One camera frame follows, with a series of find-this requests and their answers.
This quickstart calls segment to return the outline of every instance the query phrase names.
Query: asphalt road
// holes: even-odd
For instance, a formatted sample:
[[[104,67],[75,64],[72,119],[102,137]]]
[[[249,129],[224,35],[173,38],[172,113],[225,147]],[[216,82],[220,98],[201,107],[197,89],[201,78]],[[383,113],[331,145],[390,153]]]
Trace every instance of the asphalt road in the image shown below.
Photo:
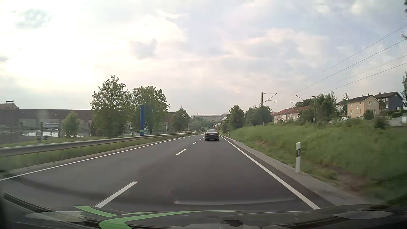
[[[0,190],[49,208],[82,205],[126,212],[331,206],[230,141],[204,141],[203,135],[50,166],[0,180]]]

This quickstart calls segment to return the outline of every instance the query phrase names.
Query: windshield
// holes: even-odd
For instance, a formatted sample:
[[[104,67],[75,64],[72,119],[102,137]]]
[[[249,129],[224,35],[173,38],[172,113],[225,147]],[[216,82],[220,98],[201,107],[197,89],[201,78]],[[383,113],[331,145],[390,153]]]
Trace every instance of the windshield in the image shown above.
[[[0,216],[407,210],[406,1],[0,0]]]

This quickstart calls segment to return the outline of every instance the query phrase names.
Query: gray house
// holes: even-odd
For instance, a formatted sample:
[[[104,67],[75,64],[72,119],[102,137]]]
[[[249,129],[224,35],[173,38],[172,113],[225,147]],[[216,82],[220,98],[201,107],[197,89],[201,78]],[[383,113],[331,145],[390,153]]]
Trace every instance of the gray house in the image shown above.
[[[387,93],[379,92],[374,97],[382,104],[380,106],[380,111],[403,109],[403,97],[401,97],[401,95],[396,91]]]

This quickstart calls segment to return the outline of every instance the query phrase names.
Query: white roadside post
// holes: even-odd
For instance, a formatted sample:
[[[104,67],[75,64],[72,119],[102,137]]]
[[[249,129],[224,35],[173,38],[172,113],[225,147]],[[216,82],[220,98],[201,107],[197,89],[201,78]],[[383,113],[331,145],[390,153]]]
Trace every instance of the white roadside post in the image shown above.
[[[295,144],[295,149],[297,150],[297,155],[295,157],[295,172],[299,173],[301,165],[301,142]]]

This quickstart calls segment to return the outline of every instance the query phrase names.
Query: grassy embankment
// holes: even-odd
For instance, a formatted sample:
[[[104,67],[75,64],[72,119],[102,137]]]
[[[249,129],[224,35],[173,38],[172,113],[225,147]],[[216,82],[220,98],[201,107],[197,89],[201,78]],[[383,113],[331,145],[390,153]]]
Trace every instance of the grassy embankment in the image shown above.
[[[111,143],[103,144],[103,145],[94,145],[88,146],[83,148],[73,148],[73,149],[66,149],[66,150],[56,150],[56,151],[48,151],[48,152],[41,152],[41,153],[33,153],[33,154],[24,154],[18,156],[9,156],[9,157],[2,157],[0,158],[0,168],[5,170],[12,170],[22,167],[28,167],[32,165],[38,165],[42,163],[60,161],[62,159],[69,159],[74,157],[85,156],[89,154],[96,154],[100,152],[106,152],[109,150],[115,150],[124,148],[126,146],[134,146],[140,145],[145,143],[150,143],[154,141],[162,141],[167,139],[173,139],[180,137],[180,135],[170,135],[170,136],[162,136],[162,137],[155,137],[155,138],[147,138],[147,139],[137,139],[133,141],[121,142],[121,143]],[[77,141],[80,140],[95,140],[96,137],[85,137],[85,138],[77,138]]]
[[[359,120],[245,127],[230,137],[290,166],[301,142],[301,170],[317,179],[367,198],[407,194],[407,128],[374,129],[372,121]]]

